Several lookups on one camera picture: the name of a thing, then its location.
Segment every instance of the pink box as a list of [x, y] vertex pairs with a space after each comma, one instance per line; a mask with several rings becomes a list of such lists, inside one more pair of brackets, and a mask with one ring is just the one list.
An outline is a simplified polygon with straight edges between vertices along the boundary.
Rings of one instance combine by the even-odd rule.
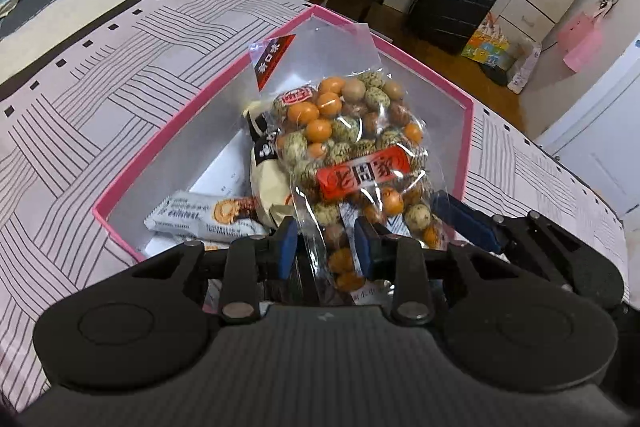
[[[349, 23], [330, 10], [312, 6], [271, 37]], [[412, 111], [426, 122], [430, 149], [442, 165], [446, 187], [460, 199], [466, 182], [473, 99], [394, 45], [372, 37], [383, 66], [407, 89]], [[241, 189], [244, 178], [248, 179], [251, 147], [241, 111], [257, 94], [246, 52], [158, 131], [98, 198], [94, 216], [137, 261], [173, 246], [167, 238], [148, 231], [143, 222], [165, 197], [179, 189], [220, 195]]]

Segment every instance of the shopping bag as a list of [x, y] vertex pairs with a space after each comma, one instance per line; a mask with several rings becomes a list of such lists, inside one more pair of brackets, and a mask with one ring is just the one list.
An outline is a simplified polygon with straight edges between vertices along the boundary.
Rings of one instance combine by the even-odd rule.
[[520, 47], [522, 49], [520, 58], [518, 58], [509, 71], [507, 71], [507, 79], [509, 80], [507, 88], [516, 94], [519, 94], [522, 88], [529, 82], [531, 73], [533, 73], [538, 63], [542, 50], [542, 45], [534, 41], [528, 42], [525, 46], [521, 45]]
[[578, 73], [602, 47], [604, 36], [600, 30], [600, 25], [604, 16], [611, 10], [611, 7], [611, 1], [607, 1], [605, 6], [597, 10], [590, 20], [581, 18], [581, 24], [571, 26], [573, 29], [568, 29], [568, 35], [567, 33], [564, 34], [565, 40], [562, 47], [563, 49], [565, 45], [568, 47], [564, 56], [564, 63], [575, 73]]

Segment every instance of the red label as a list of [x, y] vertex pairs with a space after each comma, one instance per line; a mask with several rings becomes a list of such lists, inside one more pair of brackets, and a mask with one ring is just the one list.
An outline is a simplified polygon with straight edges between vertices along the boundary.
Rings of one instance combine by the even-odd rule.
[[310, 87], [298, 87], [296, 89], [291, 89], [284, 94], [281, 94], [278, 99], [284, 105], [293, 105], [298, 102], [304, 102], [305, 100], [310, 99], [313, 95], [313, 89], [311, 89]]
[[402, 148], [394, 145], [369, 156], [318, 169], [317, 178], [322, 197], [338, 201], [361, 187], [394, 180], [398, 172], [409, 174], [411, 165]]
[[258, 80], [258, 90], [262, 88], [269, 80], [271, 73], [278, 65], [278, 62], [287, 51], [287, 48], [291, 44], [295, 35], [285, 35], [276, 39], [270, 39], [267, 42], [267, 47], [262, 52], [262, 56], [255, 65], [255, 78]]

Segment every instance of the snack bar wrapper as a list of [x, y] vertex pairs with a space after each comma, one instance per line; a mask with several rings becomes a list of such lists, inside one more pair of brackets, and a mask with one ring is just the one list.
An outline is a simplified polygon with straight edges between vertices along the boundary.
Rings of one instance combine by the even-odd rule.
[[145, 219], [145, 226], [154, 232], [221, 243], [267, 233], [258, 222], [254, 198], [208, 196], [183, 190], [160, 203]]

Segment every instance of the paper bag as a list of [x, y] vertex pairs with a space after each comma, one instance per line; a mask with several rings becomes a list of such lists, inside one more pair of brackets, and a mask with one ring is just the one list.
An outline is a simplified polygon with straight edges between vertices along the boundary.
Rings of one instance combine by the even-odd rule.
[[607, 1], [591, 17], [585, 13], [579, 14], [558, 33], [558, 44], [566, 51], [564, 63], [575, 73], [602, 47], [604, 36], [600, 25], [612, 6], [612, 1]]
[[516, 63], [507, 71], [507, 78], [509, 79], [507, 88], [516, 94], [522, 91], [522, 88], [529, 82], [529, 77], [538, 63], [541, 50], [542, 45], [539, 42], [531, 41], [531, 44], [526, 46], [520, 58], [516, 60]]

